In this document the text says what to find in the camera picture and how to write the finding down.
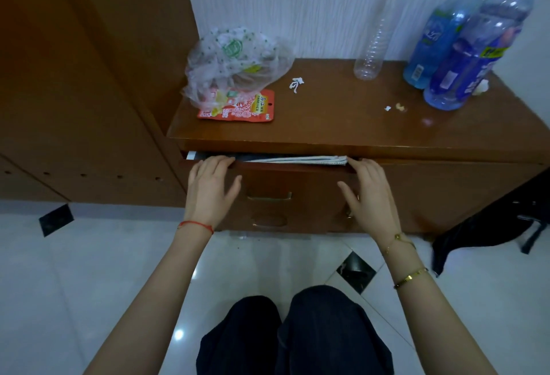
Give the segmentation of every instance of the gold bangle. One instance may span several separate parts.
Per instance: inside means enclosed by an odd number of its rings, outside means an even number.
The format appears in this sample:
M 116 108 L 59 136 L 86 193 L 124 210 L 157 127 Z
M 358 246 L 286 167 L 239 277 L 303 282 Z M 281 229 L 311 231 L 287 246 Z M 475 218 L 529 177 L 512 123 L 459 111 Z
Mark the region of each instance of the gold bangle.
M 393 243 L 396 241 L 396 240 L 399 240 L 400 242 L 403 242 L 403 243 L 408 243 L 409 245 L 412 245 L 413 248 L 415 248 L 416 250 L 416 246 L 414 245 L 414 243 L 412 243 L 411 241 L 409 240 L 403 240 L 402 237 L 405 236 L 404 233 L 397 233 L 395 235 L 395 238 L 392 240 L 392 242 L 388 245 L 388 247 L 386 248 L 386 250 L 384 251 L 384 256 L 388 255 L 389 253 L 389 248 L 391 248 L 391 246 L 393 245 Z
M 403 284 L 406 284 L 407 282 L 411 281 L 414 277 L 420 274 L 424 274 L 425 272 L 428 272 L 428 268 L 420 268 L 418 271 L 415 271 L 412 274 L 407 275 L 403 280 L 395 284 L 393 288 L 396 290 L 397 288 L 401 287 Z

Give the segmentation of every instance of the open drawer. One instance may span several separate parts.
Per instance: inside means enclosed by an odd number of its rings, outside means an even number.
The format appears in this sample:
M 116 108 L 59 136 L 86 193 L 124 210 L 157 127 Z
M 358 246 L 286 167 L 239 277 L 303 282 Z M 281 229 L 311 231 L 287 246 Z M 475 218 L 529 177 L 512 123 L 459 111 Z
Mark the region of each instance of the open drawer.
M 187 174 L 196 161 L 182 161 Z M 378 160 L 386 172 L 403 231 L 439 234 L 544 169 L 538 164 Z M 337 186 L 359 183 L 350 166 L 236 162 L 228 187 L 242 190 L 219 230 L 289 233 L 361 232 Z

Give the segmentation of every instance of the black floor tile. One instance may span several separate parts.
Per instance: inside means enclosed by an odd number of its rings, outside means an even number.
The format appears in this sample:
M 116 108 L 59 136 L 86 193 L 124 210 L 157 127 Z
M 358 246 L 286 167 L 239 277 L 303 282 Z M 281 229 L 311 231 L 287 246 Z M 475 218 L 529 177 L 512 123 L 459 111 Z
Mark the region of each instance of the black floor tile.
M 349 254 L 342 265 L 338 267 L 337 272 L 359 294 L 367 288 L 368 283 L 376 275 L 376 271 L 355 252 Z
M 72 217 L 68 204 L 62 205 L 38 219 L 44 237 L 62 228 L 66 224 L 69 224 L 73 220 L 74 218 Z

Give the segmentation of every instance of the white wall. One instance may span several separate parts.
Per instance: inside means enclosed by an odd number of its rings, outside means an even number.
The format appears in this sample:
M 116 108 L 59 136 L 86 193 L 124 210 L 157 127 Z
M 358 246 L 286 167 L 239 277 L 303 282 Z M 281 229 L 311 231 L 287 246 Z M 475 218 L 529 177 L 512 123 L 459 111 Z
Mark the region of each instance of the white wall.
M 408 59 L 426 19 L 442 0 L 406 0 L 387 59 Z M 199 34 L 212 27 L 247 26 L 292 39 L 299 57 L 356 58 L 380 0 L 191 0 Z M 495 71 L 550 125 L 550 0 L 537 0 L 516 44 Z

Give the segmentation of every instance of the dark jeans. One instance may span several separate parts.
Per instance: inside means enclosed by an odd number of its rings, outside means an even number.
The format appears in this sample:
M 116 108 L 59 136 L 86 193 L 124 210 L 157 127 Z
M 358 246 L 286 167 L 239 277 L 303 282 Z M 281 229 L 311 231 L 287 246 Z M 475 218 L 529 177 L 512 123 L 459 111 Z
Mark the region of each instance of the dark jeans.
M 267 297 L 233 305 L 197 357 L 197 375 L 220 374 L 393 375 L 393 362 L 365 311 L 320 285 L 294 296 L 283 324 Z

